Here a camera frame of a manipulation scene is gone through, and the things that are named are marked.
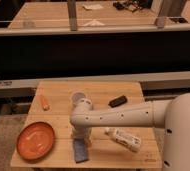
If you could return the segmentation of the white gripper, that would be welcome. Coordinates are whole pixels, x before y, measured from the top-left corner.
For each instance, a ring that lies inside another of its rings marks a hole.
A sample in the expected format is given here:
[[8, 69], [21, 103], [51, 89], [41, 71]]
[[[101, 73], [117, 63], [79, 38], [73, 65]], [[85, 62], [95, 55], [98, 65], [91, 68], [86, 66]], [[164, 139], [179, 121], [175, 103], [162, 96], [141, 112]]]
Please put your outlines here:
[[71, 137], [73, 139], [83, 139], [87, 146], [91, 145], [91, 128], [73, 127]]

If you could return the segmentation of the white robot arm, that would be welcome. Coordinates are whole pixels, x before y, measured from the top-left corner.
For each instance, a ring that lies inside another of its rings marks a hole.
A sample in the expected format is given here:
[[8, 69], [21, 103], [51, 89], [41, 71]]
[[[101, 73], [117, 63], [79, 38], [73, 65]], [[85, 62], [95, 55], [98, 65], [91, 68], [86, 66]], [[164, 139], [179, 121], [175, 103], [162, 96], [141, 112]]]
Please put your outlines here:
[[93, 110], [87, 98], [74, 105], [70, 123], [75, 137], [87, 138], [92, 127], [163, 127], [163, 171], [190, 171], [190, 93], [105, 110]]

